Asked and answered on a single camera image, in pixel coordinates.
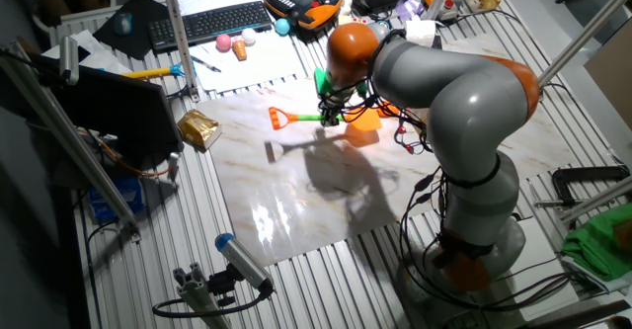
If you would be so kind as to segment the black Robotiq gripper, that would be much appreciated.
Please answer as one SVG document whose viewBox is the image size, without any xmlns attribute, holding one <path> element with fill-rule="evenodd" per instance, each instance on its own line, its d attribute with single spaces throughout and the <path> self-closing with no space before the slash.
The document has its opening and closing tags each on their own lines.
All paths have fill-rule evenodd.
<svg viewBox="0 0 632 329">
<path fill-rule="evenodd" d="M 333 124 L 341 123 L 344 120 L 341 110 L 346 101 L 347 93 L 345 91 L 322 94 L 320 96 L 321 125 L 331 126 L 332 122 Z"/>
</svg>

